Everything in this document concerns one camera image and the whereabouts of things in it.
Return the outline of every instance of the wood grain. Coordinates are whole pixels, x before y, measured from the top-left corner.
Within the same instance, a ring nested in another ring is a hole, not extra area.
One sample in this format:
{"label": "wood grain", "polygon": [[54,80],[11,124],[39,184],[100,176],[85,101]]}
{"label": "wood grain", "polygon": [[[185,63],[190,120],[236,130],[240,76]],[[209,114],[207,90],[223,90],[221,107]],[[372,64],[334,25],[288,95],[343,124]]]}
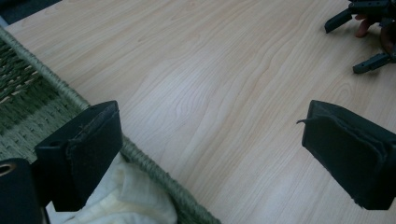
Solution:
{"label": "wood grain", "polygon": [[62,1],[7,29],[92,104],[115,99],[124,133],[223,223],[395,223],[354,204],[301,146],[313,99],[396,132],[396,66],[348,1]]}

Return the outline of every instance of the woven placemat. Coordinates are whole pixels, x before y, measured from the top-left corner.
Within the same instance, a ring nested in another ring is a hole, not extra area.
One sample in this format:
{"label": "woven placemat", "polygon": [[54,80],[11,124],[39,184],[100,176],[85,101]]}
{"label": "woven placemat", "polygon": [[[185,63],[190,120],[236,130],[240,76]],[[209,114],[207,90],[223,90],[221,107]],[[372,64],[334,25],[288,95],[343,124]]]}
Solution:
{"label": "woven placemat", "polygon": [[[34,161],[34,146],[89,106],[0,27],[0,160],[25,158]],[[121,153],[169,193],[177,210],[178,223],[219,223],[126,137]]]}

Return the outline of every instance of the white cloth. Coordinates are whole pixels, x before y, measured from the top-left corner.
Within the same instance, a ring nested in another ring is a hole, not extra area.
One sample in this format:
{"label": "white cloth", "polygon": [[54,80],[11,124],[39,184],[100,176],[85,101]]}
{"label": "white cloth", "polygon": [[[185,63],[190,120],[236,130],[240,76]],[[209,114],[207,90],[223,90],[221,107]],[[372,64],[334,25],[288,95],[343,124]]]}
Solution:
{"label": "white cloth", "polygon": [[169,196],[120,154],[81,210],[56,212],[50,203],[47,211],[53,224],[177,222]]}

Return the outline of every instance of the wooden table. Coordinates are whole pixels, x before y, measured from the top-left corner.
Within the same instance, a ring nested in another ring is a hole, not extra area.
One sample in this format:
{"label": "wooden table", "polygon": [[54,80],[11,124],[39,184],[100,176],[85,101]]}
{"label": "wooden table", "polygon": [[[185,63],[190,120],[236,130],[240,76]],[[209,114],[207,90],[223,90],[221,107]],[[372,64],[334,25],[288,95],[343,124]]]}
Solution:
{"label": "wooden table", "polygon": [[323,24],[347,0],[62,1],[7,29],[223,223],[395,223],[301,146],[309,102],[396,132],[396,65],[354,75],[379,28]]}

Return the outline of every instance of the black robotic claw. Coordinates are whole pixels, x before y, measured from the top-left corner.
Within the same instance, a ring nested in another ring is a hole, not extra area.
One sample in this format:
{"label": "black robotic claw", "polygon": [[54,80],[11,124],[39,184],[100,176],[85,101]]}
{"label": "black robotic claw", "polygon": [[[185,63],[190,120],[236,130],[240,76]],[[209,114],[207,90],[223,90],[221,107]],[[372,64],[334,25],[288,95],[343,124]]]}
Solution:
{"label": "black robotic claw", "polygon": [[[353,1],[348,8],[333,18],[329,19],[324,28],[326,33],[329,33],[344,23],[352,20],[352,15],[361,14],[366,15],[372,21],[381,22],[382,26],[387,26],[396,19],[396,0],[381,0],[381,1]],[[396,63],[396,50],[391,54],[380,53],[371,59],[353,66],[353,72],[356,74],[365,73],[375,70],[387,63]]]}

